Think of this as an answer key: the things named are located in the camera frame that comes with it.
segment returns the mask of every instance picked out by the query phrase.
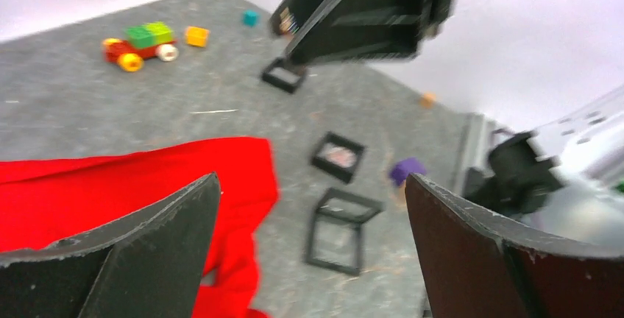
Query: purple block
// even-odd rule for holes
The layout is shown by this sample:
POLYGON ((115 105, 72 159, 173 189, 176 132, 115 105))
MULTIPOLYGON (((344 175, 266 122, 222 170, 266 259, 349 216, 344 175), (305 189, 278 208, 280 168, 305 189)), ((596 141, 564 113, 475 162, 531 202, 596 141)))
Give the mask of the purple block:
POLYGON ((398 187, 408 179, 410 173, 425 175, 427 170, 416 158, 406 158, 394 165, 392 171, 390 171, 390 178, 394 181, 394 185, 398 187))

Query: toy truck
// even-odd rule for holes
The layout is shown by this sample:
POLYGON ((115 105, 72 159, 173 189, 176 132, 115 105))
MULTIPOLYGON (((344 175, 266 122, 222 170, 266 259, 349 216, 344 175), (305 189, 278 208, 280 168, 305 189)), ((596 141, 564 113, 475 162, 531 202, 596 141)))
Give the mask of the toy truck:
POLYGON ((141 70, 145 59, 159 57, 171 62, 179 54, 174 33, 163 22, 130 27, 125 33, 126 40, 107 38, 102 43, 106 61, 117 63, 125 71, 141 70))

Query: green block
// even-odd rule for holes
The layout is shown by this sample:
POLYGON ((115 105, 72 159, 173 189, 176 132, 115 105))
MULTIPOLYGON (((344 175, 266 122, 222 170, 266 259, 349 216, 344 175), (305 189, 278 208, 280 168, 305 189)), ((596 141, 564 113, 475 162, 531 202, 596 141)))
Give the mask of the green block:
POLYGON ((148 48, 155 46, 154 35, 142 26, 134 26, 126 29, 126 37, 128 42, 136 49, 148 48))
POLYGON ((163 44, 174 40, 173 30, 162 21, 144 24, 143 27, 154 35, 154 44, 163 44))

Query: gray table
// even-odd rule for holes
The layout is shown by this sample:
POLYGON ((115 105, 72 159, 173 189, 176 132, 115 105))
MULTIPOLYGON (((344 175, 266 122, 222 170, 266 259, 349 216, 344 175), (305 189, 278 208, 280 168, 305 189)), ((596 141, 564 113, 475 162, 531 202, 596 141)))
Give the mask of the gray table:
POLYGON ((262 286, 275 317, 414 317, 424 294, 408 217, 386 172, 415 156, 449 186, 466 117, 423 110, 419 95, 362 65, 313 68, 293 96, 258 79, 283 42, 241 24, 243 0, 165 0, 0 46, 0 158, 78 158, 203 138, 258 135, 275 148, 282 199, 258 232, 262 286), (134 74, 103 61, 101 42, 165 21, 211 30, 173 63, 134 74), (193 114, 210 110, 235 110, 193 114), (366 227, 366 272, 349 279, 302 264, 307 223, 332 177, 308 165, 328 130, 368 146, 346 189, 386 202, 366 227))

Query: red cloth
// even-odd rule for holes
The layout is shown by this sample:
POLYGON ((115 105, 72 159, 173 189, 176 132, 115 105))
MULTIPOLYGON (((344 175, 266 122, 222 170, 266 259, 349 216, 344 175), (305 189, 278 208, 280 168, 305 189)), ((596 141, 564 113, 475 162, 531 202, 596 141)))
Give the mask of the red cloth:
POLYGON ((0 251, 41 249, 111 222, 216 172, 221 203, 194 318, 261 318, 253 233, 278 198, 271 147, 220 138, 122 156, 0 162, 0 251))

